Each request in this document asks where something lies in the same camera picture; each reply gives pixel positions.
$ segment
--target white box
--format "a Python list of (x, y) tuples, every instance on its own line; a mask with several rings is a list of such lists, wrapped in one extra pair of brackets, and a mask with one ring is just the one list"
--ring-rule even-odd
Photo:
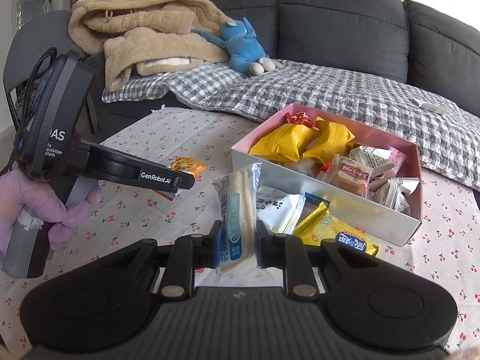
[[(415, 192), (406, 199), (410, 205), (410, 216), (248, 154), (250, 148), (260, 138), (285, 123), (287, 112), (294, 114), (300, 111), (305, 111), (312, 120), (321, 116), (325, 120), (346, 125), (356, 136), (355, 142), (380, 148), (393, 146), (404, 153), (407, 159), (397, 176), (420, 179)], [(416, 145), (385, 131), (339, 115), (329, 114), (302, 105), (290, 104), (233, 145), (231, 147), (231, 161), (234, 171), (253, 162), (262, 162), (260, 183), (286, 193), (303, 194), (309, 192), (326, 199), (330, 202), (331, 214), (336, 218), (398, 246), (405, 245), (422, 224), (422, 176)]]

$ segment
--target black cable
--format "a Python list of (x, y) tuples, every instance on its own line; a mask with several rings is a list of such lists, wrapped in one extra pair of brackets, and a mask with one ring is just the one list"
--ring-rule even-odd
[(21, 163), (19, 162), (18, 156), (15, 156), (15, 152), (20, 151), (20, 144), (23, 138), (23, 132), (25, 127), (28, 126), (32, 118), (35, 116), (35, 111), (37, 110), (38, 99), (32, 103), (30, 106), (30, 98), (32, 96), (32, 88), (35, 79), (37, 78), (38, 71), (42, 66), (43, 62), (50, 57), (49, 67), (53, 64), (55, 59), (57, 58), (57, 49), (54, 47), (49, 48), (47, 51), (43, 53), (40, 59), (35, 64), (32, 72), (30, 73), (30, 77), (28, 78), (27, 85), (25, 87), (25, 95), (23, 97), (23, 110), (22, 110), (22, 120), (20, 121), (20, 128), (15, 135), (15, 141), (13, 143), (13, 150), (10, 155), (10, 159), (6, 166), (0, 171), (0, 176), (3, 176), (9, 170), (11, 170), (12, 165), (14, 164), (15, 160), (17, 159), (19, 167), (21, 167)]

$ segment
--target cherry print tablecloth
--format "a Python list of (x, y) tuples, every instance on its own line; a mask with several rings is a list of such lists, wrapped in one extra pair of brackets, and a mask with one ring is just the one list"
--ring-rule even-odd
[[(177, 156), (208, 164), (191, 190), (174, 201), (151, 190), (101, 182), (104, 199), (67, 249), (56, 252), (37, 279), (12, 280), (0, 273), (0, 334), (15, 356), (30, 343), (18, 311), (25, 294), (43, 281), (98, 259), (143, 238), (171, 244), (182, 235), (208, 233), (219, 218), (214, 179), (231, 171), (230, 147), (256, 124), (239, 116), (167, 108), (124, 129), (105, 145), (162, 164)], [(480, 214), (472, 191), (439, 174), (422, 170), (424, 221), (404, 247), (379, 240), (378, 257), (445, 287), (458, 304), (450, 351), (480, 345)], [(196, 284), (214, 271), (200, 269)], [(274, 277), (281, 284), (281, 275)]]

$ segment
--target red snack wrapper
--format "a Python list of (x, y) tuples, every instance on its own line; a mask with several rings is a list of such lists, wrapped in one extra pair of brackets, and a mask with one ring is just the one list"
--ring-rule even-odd
[(303, 111), (297, 112), (296, 114), (291, 114), (290, 112), (287, 112), (285, 114), (285, 119), (287, 123), (302, 124), (309, 128), (313, 128), (314, 130), (318, 130), (318, 127), (315, 125), (315, 123)]
[(317, 175), (315, 176), (315, 178), (317, 180), (320, 180), (320, 181), (323, 181), (323, 177), (325, 177), (328, 169), (330, 169), (330, 167), (332, 166), (332, 163), (331, 162), (327, 162), (325, 165), (323, 165), (323, 167), (320, 168), (320, 170), (318, 171)]

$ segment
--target gloved hand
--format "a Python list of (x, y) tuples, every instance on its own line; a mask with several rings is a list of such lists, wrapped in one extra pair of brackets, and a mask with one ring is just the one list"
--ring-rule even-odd
[(95, 187), (86, 200), (65, 208), (47, 183), (28, 179), (19, 169), (0, 177), (0, 258), (7, 252), (13, 225), (22, 211), (29, 206), (45, 222), (55, 223), (49, 230), (50, 248), (60, 251), (73, 239), (77, 228), (86, 220), (88, 204), (102, 199), (100, 187)]

